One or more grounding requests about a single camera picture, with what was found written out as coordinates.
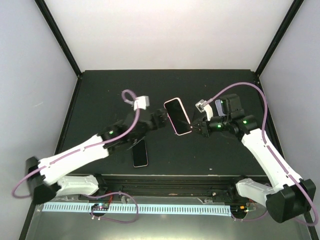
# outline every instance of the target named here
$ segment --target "black table surface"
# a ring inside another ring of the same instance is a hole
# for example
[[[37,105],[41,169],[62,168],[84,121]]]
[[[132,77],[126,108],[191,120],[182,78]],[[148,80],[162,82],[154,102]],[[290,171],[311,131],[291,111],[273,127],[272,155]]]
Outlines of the black table surface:
[[[124,119],[132,111],[121,92],[130,89],[137,96],[149,96],[152,112],[175,97],[182,100],[189,118],[195,104],[208,100],[236,82],[254,82],[250,70],[87,70],[67,126],[62,151],[89,139],[104,127]],[[238,94],[247,115],[262,123],[263,108],[258,92],[237,86],[226,94]],[[145,137],[149,164],[134,168],[131,150],[91,162],[73,174],[233,176],[265,175],[253,155],[234,136],[216,132],[210,138],[196,133],[174,134],[168,123]]]

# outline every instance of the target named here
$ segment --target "black frame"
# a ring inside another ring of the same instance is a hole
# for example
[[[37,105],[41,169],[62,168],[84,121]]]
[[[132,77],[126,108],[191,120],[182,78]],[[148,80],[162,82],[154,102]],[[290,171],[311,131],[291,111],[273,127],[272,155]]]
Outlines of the black frame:
[[[76,86],[72,95],[72,99],[66,114],[66,118],[62,127],[62,131],[58,140],[58,144],[57,144],[57,148],[55,151],[55,154],[58,154],[59,152],[61,152],[62,146],[63,146],[63,142],[64,139],[66,137],[66,133],[67,133],[67,128],[71,119],[71,115],[74,109],[74,105],[76,103],[77,100],[77,96],[78,96],[78,92],[80,89],[80,85],[82,82],[82,71],[80,70],[80,68],[78,67],[78,64],[75,60],[75,58],[72,55],[72,52],[70,51],[62,33],[59,30],[58,25],[56,24],[52,14],[50,13],[50,10],[45,2],[45,0],[34,0],[38,6],[38,8],[40,9],[44,19],[46,20],[47,24],[49,25],[53,35],[55,36],[58,44],[60,45],[63,53],[65,54],[67,60],[69,61],[74,73],[76,74],[76,76],[78,77],[77,82],[76,82]],[[271,59],[274,51],[276,50],[279,42],[281,41],[282,37],[284,36],[284,34],[286,33],[288,27],[290,26],[292,20],[294,19],[295,15],[297,14],[300,6],[302,5],[302,3],[304,2],[304,0],[294,0],[287,12],[287,14],[285,15],[280,27],[278,28],[275,36],[273,37],[267,51],[265,52],[258,68],[256,69],[256,71],[253,74],[253,78],[254,78],[254,82],[255,84],[263,91],[262,85],[261,85],[261,81],[260,81],[260,75],[262,74],[263,70],[265,69],[265,67],[267,66],[269,60]],[[270,115],[270,112],[268,111],[268,116],[267,116],[267,127],[270,131],[270,140],[273,142],[274,146],[277,148],[277,150],[280,152],[280,154],[283,156],[283,152],[280,146],[280,142],[276,133],[276,129],[274,126],[274,122],[272,120],[272,117]],[[35,211],[35,205],[31,204],[28,214],[26,216],[25,222],[24,222],[24,226],[22,228],[21,231],[21,235],[20,235],[20,240],[24,240],[26,239],[27,233],[28,233],[28,228],[31,224],[31,220],[33,217],[33,213]],[[310,213],[306,213],[305,215],[305,219],[307,220],[307,222],[312,221],[311,219],[311,215]],[[309,226],[308,230],[310,232],[311,238],[312,240],[318,240],[318,235],[316,232],[316,229],[314,226]]]

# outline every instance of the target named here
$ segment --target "phone case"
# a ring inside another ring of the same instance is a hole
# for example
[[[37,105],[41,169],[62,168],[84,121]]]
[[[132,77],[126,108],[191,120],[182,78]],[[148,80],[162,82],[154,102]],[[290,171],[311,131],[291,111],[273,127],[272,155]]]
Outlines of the phone case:
[[[180,105],[181,105],[181,108],[182,108],[182,110],[183,110],[183,113],[184,113],[184,115],[185,115],[185,118],[186,118],[187,122],[190,124],[190,120],[189,120],[189,117],[188,117],[188,115],[187,115],[187,113],[186,113],[185,107],[184,107],[184,105],[182,104],[182,101],[181,101],[181,99],[180,99],[179,97],[175,97],[175,98],[172,98],[172,99],[166,101],[166,102],[163,104],[164,108],[166,108],[166,103],[169,103],[169,102],[171,102],[171,101],[173,101],[173,100],[178,100],[178,101],[179,101],[179,103],[180,103]],[[167,116],[168,116],[168,118],[169,118],[169,120],[170,120],[170,123],[171,123],[171,125],[172,125],[172,127],[173,127],[173,130],[174,130],[175,134],[177,134],[178,136],[182,136],[182,135],[189,134],[189,133],[192,132],[192,131],[190,130],[190,131],[187,131],[187,132],[185,132],[185,133],[178,134],[178,133],[177,133],[177,130],[176,130],[175,126],[174,126],[174,124],[172,123],[172,120],[171,120],[169,114],[168,114]]]

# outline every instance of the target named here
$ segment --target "white bracket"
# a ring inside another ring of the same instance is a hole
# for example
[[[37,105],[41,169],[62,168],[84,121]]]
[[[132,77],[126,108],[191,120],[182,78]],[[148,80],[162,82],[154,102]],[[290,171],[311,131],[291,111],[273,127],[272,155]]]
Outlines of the white bracket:
[[[61,187],[56,192],[56,197],[65,195],[92,195],[99,189],[97,179],[93,175],[88,176],[63,176],[57,181]]]
[[[201,99],[200,101],[198,101],[195,104],[195,107],[199,110],[200,113],[205,112],[206,113],[206,119],[208,121],[210,121],[210,119],[214,116],[214,112],[212,110],[212,107],[209,104],[205,105],[206,103],[207,103],[207,101]]]
[[[264,207],[266,206],[267,195],[276,193],[272,187],[255,182],[251,178],[240,180],[235,186],[241,197],[252,199]]]
[[[147,107],[150,106],[149,97],[148,96],[138,96],[133,104],[133,109],[144,109],[146,110]]]

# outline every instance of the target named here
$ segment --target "metal edge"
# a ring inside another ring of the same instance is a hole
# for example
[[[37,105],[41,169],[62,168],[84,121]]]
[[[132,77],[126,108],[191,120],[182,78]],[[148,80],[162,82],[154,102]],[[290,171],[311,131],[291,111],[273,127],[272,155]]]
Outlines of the metal edge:
[[[57,143],[56,148],[55,148],[54,155],[57,155],[57,154],[61,153],[61,151],[62,151],[64,142],[65,142],[65,138],[66,138],[66,135],[67,135],[68,127],[69,127],[69,124],[70,124],[70,120],[71,120],[71,117],[72,117],[72,113],[73,113],[75,105],[76,105],[76,101],[77,101],[77,97],[78,97],[79,90],[80,90],[80,87],[81,87],[81,83],[82,83],[82,77],[79,76],[77,81],[76,81],[75,87],[74,87],[74,91],[73,91],[73,94],[72,94],[70,105],[69,105],[68,111],[67,111],[66,116],[65,116],[65,120],[64,120],[64,123],[63,123],[63,126],[62,126],[62,130],[61,130],[61,134],[60,134],[58,143]]]
[[[36,209],[36,205],[31,203],[30,207],[29,207],[29,210],[28,210],[28,213],[26,214],[26,217],[25,217],[25,221],[24,221],[21,233],[20,233],[19,240],[25,240],[26,239],[28,231],[29,231],[29,227],[30,227],[30,224],[31,224],[31,221],[32,221],[32,217],[33,217],[34,212],[35,212],[35,209]]]
[[[56,21],[54,20],[54,17],[52,16],[45,0],[34,0],[34,1],[37,4],[39,10],[41,11],[48,26],[50,27],[53,35],[55,36],[55,39],[59,43],[64,55],[66,56],[67,60],[69,61],[75,75],[77,75],[77,77],[81,76],[82,72],[81,72],[74,56],[72,55],[62,33],[60,32],[58,25],[57,25]]]
[[[254,77],[254,79],[253,79],[254,84],[257,87],[259,87],[261,89],[261,91],[263,92],[264,90],[261,85],[261,81],[260,81],[259,77],[255,74],[253,74],[253,77]],[[259,94],[259,99],[260,99],[261,107],[263,109],[264,108],[264,101],[263,101],[262,97],[260,96],[260,94]],[[269,130],[269,138],[270,138],[271,142],[273,143],[274,147],[278,150],[278,152],[281,154],[281,156],[284,158],[284,153],[282,151],[281,144],[280,144],[280,141],[279,141],[279,138],[277,135],[276,127],[275,127],[274,121],[271,117],[269,108],[268,108],[268,112],[267,112],[266,126]]]
[[[44,208],[43,204],[36,205],[35,210],[32,215],[31,223],[28,228],[26,239],[35,239],[37,235],[37,228],[39,226],[40,220],[42,218],[42,209]]]
[[[280,43],[282,37],[285,35],[288,27],[290,26],[292,20],[295,18],[300,6],[304,0],[294,0],[286,13],[280,27],[276,31],[268,49],[266,50],[258,68],[255,71],[255,74],[259,77],[267,66],[270,58],[272,57],[274,51],[276,50],[278,44]]]
[[[259,77],[257,75],[255,75],[255,74],[254,74],[254,82],[262,91],[264,91],[263,88],[262,88],[261,81],[260,81]],[[261,96],[259,96],[259,97],[260,97],[261,106],[263,107],[263,105],[264,105],[263,100],[262,100]],[[269,137],[270,137],[271,142],[273,143],[275,148],[278,150],[278,152],[284,158],[284,153],[282,151],[282,148],[281,148],[281,145],[280,145],[280,141],[279,141],[279,138],[278,138],[278,135],[277,135],[277,131],[276,131],[276,128],[275,128],[275,124],[274,124],[274,121],[273,121],[273,119],[271,117],[269,109],[268,109],[268,114],[267,114],[267,119],[266,119],[266,125],[267,125],[267,127],[269,129],[269,134],[270,134]],[[310,212],[305,213],[303,216],[304,216],[304,218],[305,218],[307,223],[311,223],[313,221],[312,218],[311,218]],[[319,240],[316,228],[314,226],[308,226],[308,231],[310,233],[310,236],[311,236],[312,240]]]
[[[313,220],[312,220],[310,212],[305,213],[303,216],[304,216],[305,221],[307,223],[312,223]],[[316,228],[314,226],[308,226],[308,231],[310,233],[311,240],[319,240]]]
[[[65,141],[65,138],[66,138],[68,126],[69,126],[69,123],[70,123],[70,119],[71,119],[71,116],[72,116],[72,112],[74,110],[74,107],[75,107],[75,104],[76,104],[76,100],[77,100],[77,97],[78,97],[78,93],[79,93],[79,90],[80,90],[81,82],[82,82],[82,78],[79,76],[77,81],[76,81],[75,87],[74,87],[74,91],[73,91],[73,94],[72,94],[70,105],[69,105],[68,111],[66,113],[66,117],[65,117],[65,120],[64,120],[64,123],[63,123],[63,126],[62,126],[61,134],[60,134],[60,137],[59,137],[59,140],[58,140],[54,155],[60,153],[61,150],[62,150],[64,141]],[[26,215],[22,230],[21,230],[21,234],[20,234],[19,240],[25,240],[26,239],[27,234],[28,234],[28,230],[29,230],[29,227],[30,227],[30,224],[31,224],[34,212],[35,212],[35,209],[36,209],[36,205],[31,203],[29,211],[28,211],[28,213]]]

